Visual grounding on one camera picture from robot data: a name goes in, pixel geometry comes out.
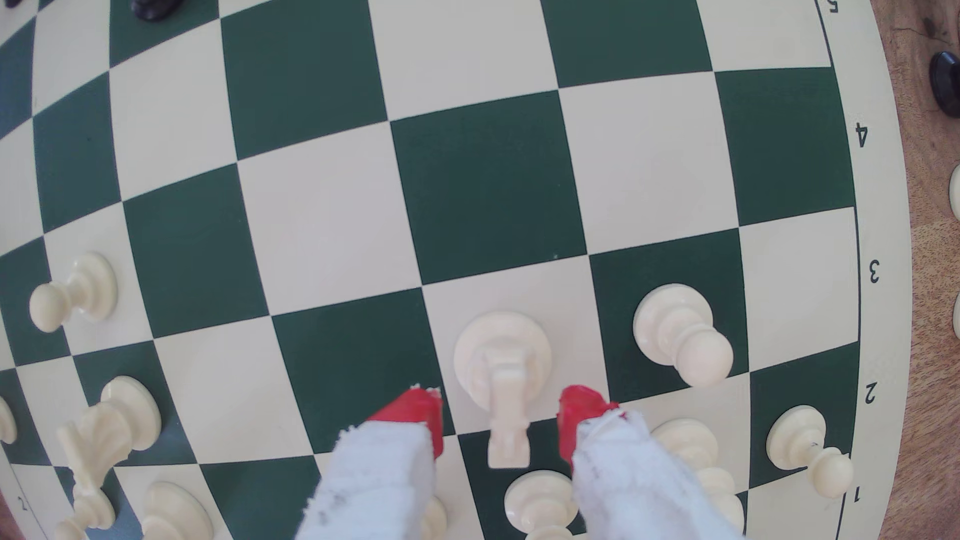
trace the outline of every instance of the black chess piece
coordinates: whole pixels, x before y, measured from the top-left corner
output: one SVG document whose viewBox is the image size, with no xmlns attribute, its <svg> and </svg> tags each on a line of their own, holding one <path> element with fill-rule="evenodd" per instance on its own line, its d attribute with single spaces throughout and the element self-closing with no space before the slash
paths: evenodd
<svg viewBox="0 0 960 540">
<path fill-rule="evenodd" d="M 947 116 L 960 118 L 960 59 L 944 51 L 930 61 L 930 87 Z"/>
<path fill-rule="evenodd" d="M 158 21 L 180 6 L 183 0 L 131 0 L 130 9 L 137 17 Z"/>
</svg>

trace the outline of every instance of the red gripper tip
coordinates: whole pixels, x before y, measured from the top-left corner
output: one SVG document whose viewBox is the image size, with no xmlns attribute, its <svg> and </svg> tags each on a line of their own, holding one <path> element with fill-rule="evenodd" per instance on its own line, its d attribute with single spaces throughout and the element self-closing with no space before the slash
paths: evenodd
<svg viewBox="0 0 960 540">
<path fill-rule="evenodd" d="M 577 449 L 577 426 L 584 420 L 603 416 L 608 410 L 619 407 L 619 403 L 607 403 L 599 392 L 582 384 L 564 388 L 560 394 L 560 412 L 557 413 L 560 457 L 572 466 L 573 451 Z"/>
<path fill-rule="evenodd" d="M 400 394 L 368 420 L 423 422 L 433 438 L 433 458 L 444 453 L 444 398 L 438 388 L 415 386 Z"/>
</svg>

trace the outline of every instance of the white chess piece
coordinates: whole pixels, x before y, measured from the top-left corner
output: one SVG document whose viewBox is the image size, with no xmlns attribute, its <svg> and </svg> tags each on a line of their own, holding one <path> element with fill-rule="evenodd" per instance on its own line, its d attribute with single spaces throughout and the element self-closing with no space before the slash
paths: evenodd
<svg viewBox="0 0 960 540">
<path fill-rule="evenodd" d="M 824 448 L 827 421 L 810 405 L 784 412 L 767 435 L 767 455 L 774 465 L 790 471 L 806 467 L 817 493 L 836 499 L 850 489 L 853 463 L 839 449 Z"/>
<path fill-rule="evenodd" d="M 446 509 L 440 499 L 433 497 L 426 504 L 423 520 L 420 522 L 422 540 L 443 540 L 446 534 Z"/>
<path fill-rule="evenodd" d="M 132 450 L 150 448 L 160 435 L 160 411 L 139 381 L 121 376 L 104 386 L 100 403 L 88 407 L 80 424 L 57 430 L 74 480 L 84 489 L 104 483 L 111 467 Z"/>
<path fill-rule="evenodd" d="M 542 390 L 552 365 L 546 334 L 526 315 L 487 313 L 461 332 L 454 371 L 470 397 L 490 412 L 490 468 L 530 465 L 527 404 Z"/>
<path fill-rule="evenodd" d="M 534 471 L 514 480 L 503 498 L 510 525 L 527 540 L 569 540 L 566 528 L 577 517 L 573 483 L 554 471 Z"/>
<path fill-rule="evenodd" d="M 42 331 L 55 331 L 76 308 L 90 321 L 102 321 L 117 303 L 117 280 L 105 258 L 85 253 L 73 261 L 66 283 L 42 283 L 30 295 L 30 318 Z"/>
<path fill-rule="evenodd" d="M 16 421 L 7 400 L 0 398 L 0 441 L 13 444 L 16 441 Z"/>
<path fill-rule="evenodd" d="M 693 470 L 710 502 L 733 528 L 743 530 L 743 503 L 736 497 L 733 476 L 717 467 L 720 447 L 713 432 L 699 420 L 679 418 L 662 424 L 651 434 Z"/>
<path fill-rule="evenodd" d="M 213 524 L 204 507 L 170 482 L 155 482 L 147 488 L 143 512 L 143 540 L 213 539 Z"/>
<path fill-rule="evenodd" d="M 713 327 L 707 299 L 683 284 L 657 287 L 640 301 L 634 339 L 651 360 L 675 366 L 690 386 L 716 384 L 733 366 L 733 348 Z"/>
<path fill-rule="evenodd" d="M 85 540 L 88 528 L 113 527 L 116 514 L 113 505 L 100 488 L 73 486 L 73 515 L 57 524 L 55 540 Z"/>
</svg>

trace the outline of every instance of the chess piece base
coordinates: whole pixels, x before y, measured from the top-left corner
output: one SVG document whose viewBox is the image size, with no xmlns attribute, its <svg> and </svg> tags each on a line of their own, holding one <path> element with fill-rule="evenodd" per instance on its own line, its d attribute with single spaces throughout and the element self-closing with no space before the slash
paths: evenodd
<svg viewBox="0 0 960 540">
<path fill-rule="evenodd" d="M 147 450 L 160 437 L 160 409 L 139 380 L 127 376 L 111 380 L 100 393 L 100 401 L 121 403 L 132 416 L 134 450 Z"/>
<path fill-rule="evenodd" d="M 534 471 L 514 480 L 503 507 L 510 525 L 530 534 L 528 538 L 564 538 L 556 528 L 565 528 L 577 517 L 573 483 L 555 471 Z"/>
</svg>

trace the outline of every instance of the cream square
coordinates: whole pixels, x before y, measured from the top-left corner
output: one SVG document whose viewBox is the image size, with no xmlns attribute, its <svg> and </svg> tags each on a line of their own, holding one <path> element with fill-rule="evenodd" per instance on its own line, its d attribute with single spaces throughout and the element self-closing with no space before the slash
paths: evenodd
<svg viewBox="0 0 960 540">
<path fill-rule="evenodd" d="M 587 257 L 433 283 L 423 288 L 423 300 L 458 433 L 490 428 L 489 412 L 467 394 L 453 368 L 460 332 L 490 311 L 522 313 L 539 323 L 550 341 L 553 369 L 540 394 L 528 404 L 531 422 L 555 417 L 560 393 L 570 384 L 585 384 L 605 399 L 610 397 Z"/>
<path fill-rule="evenodd" d="M 712 73 L 574 86 L 560 100 L 590 253 L 736 228 Z"/>
<path fill-rule="evenodd" d="M 198 463 L 313 454 L 270 317 L 155 344 Z"/>
<path fill-rule="evenodd" d="M 829 67 L 817 5 L 796 0 L 698 0 L 714 71 Z"/>
<path fill-rule="evenodd" d="M 153 338 L 133 265 L 123 204 L 99 209 L 54 229 L 43 240 L 53 280 L 66 282 L 74 259 L 87 252 L 103 256 L 117 280 L 117 305 L 109 317 L 91 323 L 74 312 L 63 324 L 71 354 L 82 355 Z"/>
<path fill-rule="evenodd" d="M 34 114 L 110 69 L 110 0 L 57 0 L 36 16 Z"/>
<path fill-rule="evenodd" d="M 740 228 L 750 371 L 857 339 L 852 208 Z"/>
<path fill-rule="evenodd" d="M 774 480 L 747 493 L 747 538 L 808 540 L 836 538 L 840 499 L 824 499 L 806 470 Z"/>
<path fill-rule="evenodd" d="M 390 124 L 238 164 L 274 315 L 420 286 Z"/>
<path fill-rule="evenodd" d="M 220 0 L 220 16 L 226 17 L 247 8 L 263 4 L 268 0 Z"/>
<path fill-rule="evenodd" d="M 0 255 L 43 236 L 36 191 L 34 121 L 27 120 L 0 138 Z"/>
<path fill-rule="evenodd" d="M 39 5 L 40 0 L 23 0 L 15 8 L 0 10 L 0 44 L 6 42 L 10 36 L 16 34 L 17 30 L 30 22 L 30 19 L 36 15 Z"/>
<path fill-rule="evenodd" d="M 20 366 L 16 374 L 50 463 L 66 467 L 66 453 L 57 438 L 57 430 L 67 422 L 79 421 L 87 408 L 73 357 Z"/>
<path fill-rule="evenodd" d="M 703 422 L 717 438 L 717 467 L 733 476 L 737 493 L 750 487 L 750 374 L 621 405 L 640 411 L 650 431 L 679 418 Z"/>
<path fill-rule="evenodd" d="M 124 200 L 236 162 L 220 20 L 110 70 Z"/>
<path fill-rule="evenodd" d="M 213 525 L 213 540 L 233 540 L 224 518 L 220 514 L 210 488 L 206 485 L 204 473 L 200 465 L 187 463 L 183 465 L 151 465 L 142 467 L 117 467 L 116 472 L 120 486 L 127 495 L 136 518 L 143 523 L 146 517 L 143 504 L 146 500 L 147 489 L 158 481 L 173 483 L 183 488 L 200 503 Z"/>
<path fill-rule="evenodd" d="M 391 120 L 557 88 L 539 0 L 371 0 Z"/>
</svg>

